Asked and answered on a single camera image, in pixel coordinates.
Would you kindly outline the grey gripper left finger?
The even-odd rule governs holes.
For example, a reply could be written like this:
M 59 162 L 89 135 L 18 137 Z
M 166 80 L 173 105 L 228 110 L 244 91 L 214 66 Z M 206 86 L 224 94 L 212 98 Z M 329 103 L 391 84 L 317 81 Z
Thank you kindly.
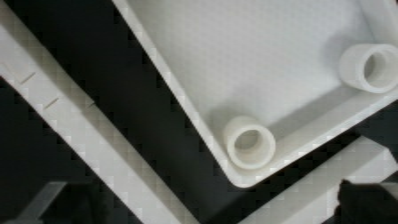
M 50 208 L 66 185 L 68 183 L 63 181 L 47 183 L 18 217 L 9 221 L 9 224 L 45 224 L 41 216 Z

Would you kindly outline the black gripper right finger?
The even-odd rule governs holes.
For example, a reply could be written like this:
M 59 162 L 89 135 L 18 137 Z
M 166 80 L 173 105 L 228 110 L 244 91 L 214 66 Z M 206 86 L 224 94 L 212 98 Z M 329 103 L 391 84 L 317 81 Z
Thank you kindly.
M 341 181 L 336 224 L 398 224 L 398 198 L 381 184 Z

